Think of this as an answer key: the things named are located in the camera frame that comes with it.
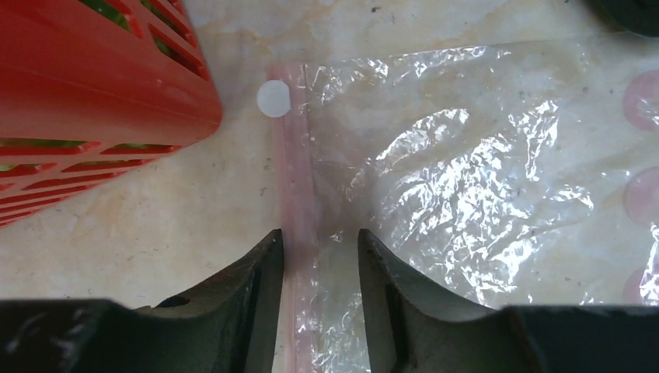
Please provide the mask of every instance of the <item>marble countertop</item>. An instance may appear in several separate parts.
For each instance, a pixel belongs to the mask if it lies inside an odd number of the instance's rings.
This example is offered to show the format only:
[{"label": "marble countertop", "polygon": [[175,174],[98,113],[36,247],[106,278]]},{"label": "marble countertop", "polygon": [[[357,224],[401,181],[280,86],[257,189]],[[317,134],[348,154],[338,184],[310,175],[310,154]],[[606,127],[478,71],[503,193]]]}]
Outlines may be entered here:
[{"label": "marble countertop", "polygon": [[0,297],[154,305],[279,226],[266,68],[612,30],[585,0],[186,0],[225,105],[217,134],[0,233]]}]

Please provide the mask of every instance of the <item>ziplock bag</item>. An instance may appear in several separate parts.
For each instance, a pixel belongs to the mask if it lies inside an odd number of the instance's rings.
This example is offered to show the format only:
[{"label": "ziplock bag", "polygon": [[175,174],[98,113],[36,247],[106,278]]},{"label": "ziplock bag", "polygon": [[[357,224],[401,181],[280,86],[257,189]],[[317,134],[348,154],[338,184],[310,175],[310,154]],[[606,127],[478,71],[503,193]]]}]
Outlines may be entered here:
[{"label": "ziplock bag", "polygon": [[659,44],[286,64],[288,371],[369,371],[357,231],[480,304],[659,302]]}]

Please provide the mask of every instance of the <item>white circle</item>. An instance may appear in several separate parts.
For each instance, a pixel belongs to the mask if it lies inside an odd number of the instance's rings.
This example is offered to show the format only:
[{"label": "white circle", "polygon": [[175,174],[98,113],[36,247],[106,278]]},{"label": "white circle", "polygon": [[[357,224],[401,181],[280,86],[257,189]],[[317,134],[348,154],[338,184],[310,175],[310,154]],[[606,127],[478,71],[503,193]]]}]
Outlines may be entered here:
[{"label": "white circle", "polygon": [[256,104],[270,118],[283,117],[291,111],[291,90],[281,80],[269,80],[259,88]]}]

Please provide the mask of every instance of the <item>pink strip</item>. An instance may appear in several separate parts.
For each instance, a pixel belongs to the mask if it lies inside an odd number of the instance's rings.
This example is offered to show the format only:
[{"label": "pink strip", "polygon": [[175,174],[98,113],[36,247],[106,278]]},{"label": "pink strip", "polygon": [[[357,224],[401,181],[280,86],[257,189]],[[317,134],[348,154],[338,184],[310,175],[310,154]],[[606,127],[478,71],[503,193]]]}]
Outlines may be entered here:
[{"label": "pink strip", "polygon": [[312,308],[316,294],[313,258],[319,245],[305,69],[301,64],[279,64],[270,69],[267,78],[288,84],[292,103],[288,114],[273,121],[272,130],[286,258],[286,372],[309,373],[315,371],[312,356],[317,322]]}]

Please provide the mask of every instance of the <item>basket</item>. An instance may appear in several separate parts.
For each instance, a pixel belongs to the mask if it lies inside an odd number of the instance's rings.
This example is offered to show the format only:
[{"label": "basket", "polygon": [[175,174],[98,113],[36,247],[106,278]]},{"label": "basket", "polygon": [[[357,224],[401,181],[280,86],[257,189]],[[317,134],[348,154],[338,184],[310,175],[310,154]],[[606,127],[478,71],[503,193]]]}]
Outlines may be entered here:
[{"label": "basket", "polygon": [[0,226],[213,134],[179,0],[0,4]]}]

